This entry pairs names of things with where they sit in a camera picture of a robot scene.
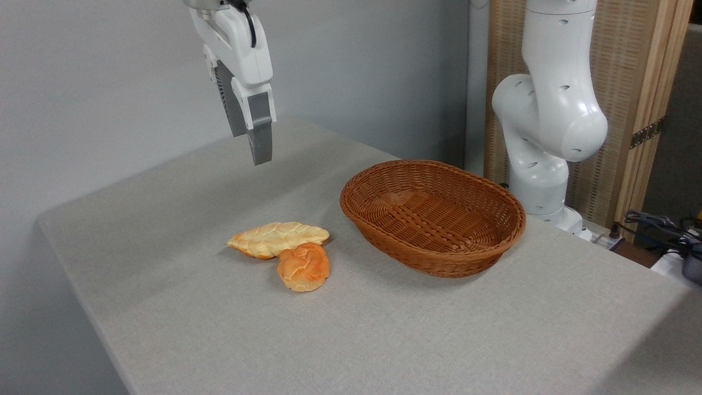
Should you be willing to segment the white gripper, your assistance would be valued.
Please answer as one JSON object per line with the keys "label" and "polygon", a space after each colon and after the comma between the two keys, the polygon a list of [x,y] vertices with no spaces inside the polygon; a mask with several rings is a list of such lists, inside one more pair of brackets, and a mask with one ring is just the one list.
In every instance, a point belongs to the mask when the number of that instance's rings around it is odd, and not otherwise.
{"label": "white gripper", "polygon": [[[276,122],[273,78],[265,31],[248,1],[188,1],[211,80],[216,84],[233,137],[246,135],[258,166],[273,159]],[[246,88],[242,83],[265,83]]]}

